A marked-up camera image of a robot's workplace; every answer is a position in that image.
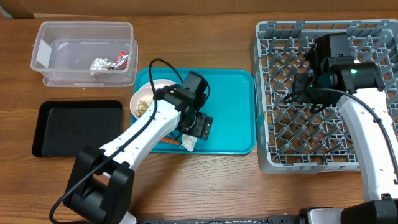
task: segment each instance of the wooden table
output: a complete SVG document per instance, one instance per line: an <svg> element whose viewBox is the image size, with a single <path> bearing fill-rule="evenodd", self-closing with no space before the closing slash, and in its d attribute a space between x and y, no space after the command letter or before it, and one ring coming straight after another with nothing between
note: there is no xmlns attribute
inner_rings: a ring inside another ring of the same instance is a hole
<svg viewBox="0 0 398 224"><path fill-rule="evenodd" d="M139 70L160 57L175 67L250 71L249 41L259 21L398 18L396 11L268 13L223 16L98 17L127 21L139 43ZM0 21L0 223L49 223L64 193L73 158L34 157L39 106L47 100L114 99L126 129L133 88L48 88L30 69L44 20ZM150 154L134 180L130 212L139 218L239 218L297 214L314 206L349 207L362 200L359 172L266 175L257 149L246 156ZM56 218L80 220L61 206Z"/></svg>

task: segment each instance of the black tray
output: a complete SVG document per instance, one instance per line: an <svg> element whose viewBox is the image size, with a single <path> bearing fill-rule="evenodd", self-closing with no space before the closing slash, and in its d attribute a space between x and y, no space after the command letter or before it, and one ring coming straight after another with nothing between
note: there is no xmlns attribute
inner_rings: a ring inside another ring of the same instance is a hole
<svg viewBox="0 0 398 224"><path fill-rule="evenodd" d="M121 133L119 101L47 101L40 106L32 153L71 157L89 145L99 148Z"/></svg>

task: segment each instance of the cable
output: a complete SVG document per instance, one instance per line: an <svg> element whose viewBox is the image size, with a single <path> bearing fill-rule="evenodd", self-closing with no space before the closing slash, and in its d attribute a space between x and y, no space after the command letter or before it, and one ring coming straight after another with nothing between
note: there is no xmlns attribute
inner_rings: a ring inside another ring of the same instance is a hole
<svg viewBox="0 0 398 224"><path fill-rule="evenodd" d="M285 99L293 98L293 96L295 96L295 95L299 95L299 94L302 94L302 93L308 93L308 92L312 92L312 91L324 91L324 92L329 92L329 93L338 93L338 94L347 96L348 98L351 98L354 101L358 102L361 106L363 106L372 115L372 117L374 118L374 122L376 122L379 125L380 130L383 133L384 140L386 141L387 148L389 150L389 154L390 154L390 157L391 157L392 165L394 167L394 171L395 171L395 174L396 174L397 180L398 180L398 163L397 163L397 160L396 160L396 155L395 155L394 150L392 148L392 144L391 144L390 138L388 137L386 128L382 124L381 119L379 118L379 116L365 102L360 100L358 97L356 97L354 95L351 95L349 93L346 93L344 91L334 90L334 89L313 88L313 89L310 89L310 90L299 90L299 91L296 91L295 93L289 93L288 95L286 95L286 97L283 99L283 101L285 101Z"/></svg>
<svg viewBox="0 0 398 224"><path fill-rule="evenodd" d="M175 139L175 135L173 133L169 133L169 134L173 137L173 139Z"/></svg>
<svg viewBox="0 0 398 224"><path fill-rule="evenodd" d="M209 92L207 93L207 96L206 96L206 98L205 98L203 104L205 104L205 103L207 102L207 99L208 99L209 96L210 96L210 86L209 86L209 85L207 85L207 89L209 90Z"/></svg>
<svg viewBox="0 0 398 224"><path fill-rule="evenodd" d="M152 92L154 94L154 112L152 112L152 115L150 116L149 120L145 123L145 125L143 125L143 127L138 130L138 132L133 135L130 139L128 139L123 145L121 145L119 147L118 150L116 150L114 153L112 153L108 158L106 158L102 163L100 163L98 166L96 166L92 171L90 171L87 175L84 176L84 178L82 178L81 180L79 180L79 182L77 182L73 187L71 187L67 192L65 192L64 195L62 195L62 197L60 197L57 202L55 202L55 204L53 205L53 207L50 210L49 213L49 219L52 223L54 224L58 224L58 223L83 223L83 221L74 221L74 222L60 222L57 221L56 219L54 219L54 213L55 210L57 209L57 207L70 195L72 194L77 187L79 187L81 184L83 184L86 180L88 180L89 178L91 178L91 176L97 172L98 170L100 170L103 166L105 166L108 162L110 162L117 154L119 154L124 148L126 148L131 142L133 142L133 140L135 140L135 138L138 137L138 135L140 135L150 124L150 122L152 122L152 120L155 118L156 112L157 112L157 100L156 100L156 92L155 92L155 85L154 85L154 79L152 77L152 66L155 62L163 62L166 65L168 65L178 76L178 78L181 80L181 82L183 81L180 74L178 74L178 72L176 71L176 69L171 66L171 64L169 64L168 62L166 62L163 59L160 58L156 58L153 59L149 66L148 66L148 72L149 72L149 81L150 81L150 87L152 88Z"/></svg>
<svg viewBox="0 0 398 224"><path fill-rule="evenodd" d="M321 107L319 107L317 110L315 110L315 107L317 106L316 103L313 103L310 109L310 112L313 114L317 114L319 112L321 112L323 109L327 108L329 105L322 105Z"/></svg>
<svg viewBox="0 0 398 224"><path fill-rule="evenodd" d="M161 59L161 58L155 58L151 61L151 63L153 62L163 62L165 63L167 66L169 66L174 73L178 76L178 78L180 79L181 83L184 82L184 80L181 78L181 75L178 73L178 71L173 67L173 65L169 64L168 62L166 62L165 60Z"/></svg>
<svg viewBox="0 0 398 224"><path fill-rule="evenodd" d="M179 131L178 136L175 137L175 140L180 141L180 137L182 136L182 131Z"/></svg>
<svg viewBox="0 0 398 224"><path fill-rule="evenodd" d="M310 48L310 50L308 51L308 54L309 54L309 52L311 52L312 50L313 50L313 48L314 48L314 45L312 45L312 47ZM311 67L311 59L309 58L308 59L308 66L305 68L305 71L304 71L304 75L305 76L308 76L308 73L309 73L309 71L310 71L310 67ZM311 86L312 86L312 84L315 82L315 80L317 79L317 76L316 75L314 75L313 77L312 77L312 79L311 79L311 81L310 81L310 83L304 88L304 90L306 91L306 90L308 90ZM293 98L292 97L292 99L290 99L290 100L286 100L287 99L287 96L288 95L286 95L286 97L283 99L283 102L285 103L285 104L287 104L287 103L291 103L291 102L293 102L293 101L297 101L297 99L299 98L299 96L297 97L297 98Z"/></svg>

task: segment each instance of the plastic grid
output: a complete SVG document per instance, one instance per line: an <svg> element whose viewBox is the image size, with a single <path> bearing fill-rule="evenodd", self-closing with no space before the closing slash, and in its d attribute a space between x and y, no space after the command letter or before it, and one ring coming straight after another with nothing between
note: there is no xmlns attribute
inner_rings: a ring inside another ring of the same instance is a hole
<svg viewBox="0 0 398 224"><path fill-rule="evenodd" d="M356 23L355 29L340 32L348 33L351 54L360 62L374 62L380 66L386 84L384 90L389 113L397 133L398 66L394 64L398 61L397 45L391 35L381 35L381 30L375 32L377 24L375 27L363 25L362 22L360 24L362 26ZM332 22L326 25L333 31L337 26ZM336 108L328 107L318 114L311 114L311 104L283 104L282 99L289 92L294 76L303 73L308 66L303 55L311 48L315 38L310 34L294 34L291 24L275 26L272 35L268 32L264 34L267 38L258 38L261 53L259 65L263 73L268 119L267 153L270 154L271 161L283 166L297 163L327 165L331 162L357 162L349 132ZM321 24L312 29L319 30L320 26ZM327 33L325 30L315 37Z"/></svg>

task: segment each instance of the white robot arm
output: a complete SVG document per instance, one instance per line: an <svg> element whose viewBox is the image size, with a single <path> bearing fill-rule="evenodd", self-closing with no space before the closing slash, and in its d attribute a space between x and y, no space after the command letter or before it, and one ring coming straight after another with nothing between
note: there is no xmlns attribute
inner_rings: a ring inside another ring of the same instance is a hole
<svg viewBox="0 0 398 224"><path fill-rule="evenodd" d="M50 220L58 223L52 215L63 202L92 223L135 224L136 219L128 212L135 170L154 146L175 129L208 138L213 118L199 112L209 95L206 88L207 81L190 72L181 86L158 89L156 101L122 135L100 149L82 150L76 156L67 193L53 207ZM107 175L108 184L92 174Z"/></svg>
<svg viewBox="0 0 398 224"><path fill-rule="evenodd" d="M312 103L312 111L319 104L337 105L358 158L365 203L343 210L304 209L300 214L309 224L396 224L398 142L384 80L375 63L355 63L349 45L346 33L317 38L305 56L308 72L295 76L292 92L283 101Z"/></svg>
<svg viewBox="0 0 398 224"><path fill-rule="evenodd" d="M353 95L365 102L382 119L397 155L398 142L392 128L392 119L387 112L386 94L378 91L377 88L367 88L357 90L357 93ZM372 115L362 105L347 96L339 99L337 108L347 124L358 157L365 202L381 201L383 195L387 194L391 199L397 199L397 176L379 125L374 122ZM336 208L313 209L308 213L308 223L340 224L343 212L343 209Z"/></svg>

